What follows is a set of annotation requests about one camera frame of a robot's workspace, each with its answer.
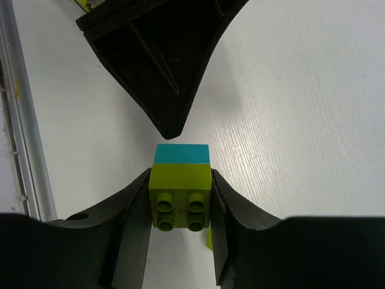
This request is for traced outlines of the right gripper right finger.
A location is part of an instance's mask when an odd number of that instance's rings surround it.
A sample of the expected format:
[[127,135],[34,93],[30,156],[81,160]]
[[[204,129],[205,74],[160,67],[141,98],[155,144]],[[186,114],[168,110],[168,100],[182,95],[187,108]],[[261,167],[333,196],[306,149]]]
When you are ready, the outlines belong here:
[[257,207],[212,171],[221,288],[383,288],[383,217],[290,217]]

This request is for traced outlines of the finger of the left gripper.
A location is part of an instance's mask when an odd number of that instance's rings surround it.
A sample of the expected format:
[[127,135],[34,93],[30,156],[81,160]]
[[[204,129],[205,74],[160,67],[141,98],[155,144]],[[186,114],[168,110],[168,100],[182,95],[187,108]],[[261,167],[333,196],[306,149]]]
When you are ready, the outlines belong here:
[[76,24],[104,68],[167,140],[181,135],[238,0],[108,0]]

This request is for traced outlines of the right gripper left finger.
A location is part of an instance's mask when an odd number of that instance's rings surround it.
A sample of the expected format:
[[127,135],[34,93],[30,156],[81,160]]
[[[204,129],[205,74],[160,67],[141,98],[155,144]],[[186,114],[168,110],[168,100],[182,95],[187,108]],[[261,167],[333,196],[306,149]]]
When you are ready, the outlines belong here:
[[152,217],[150,170],[65,220],[1,214],[2,288],[141,288]]

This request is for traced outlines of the lime green lego plate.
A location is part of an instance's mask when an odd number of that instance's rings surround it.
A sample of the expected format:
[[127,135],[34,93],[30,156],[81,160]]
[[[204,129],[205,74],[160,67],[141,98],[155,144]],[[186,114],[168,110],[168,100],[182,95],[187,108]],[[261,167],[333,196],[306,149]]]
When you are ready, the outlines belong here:
[[83,9],[86,13],[96,8],[104,2],[104,0],[75,0],[75,2]]

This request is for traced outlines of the green and teal lego stack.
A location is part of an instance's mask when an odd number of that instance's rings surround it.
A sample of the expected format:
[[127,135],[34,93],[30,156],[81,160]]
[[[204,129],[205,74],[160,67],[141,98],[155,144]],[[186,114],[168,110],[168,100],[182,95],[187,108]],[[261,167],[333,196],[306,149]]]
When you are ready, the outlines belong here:
[[153,226],[200,232],[209,227],[212,170],[207,144],[158,144],[148,192]]

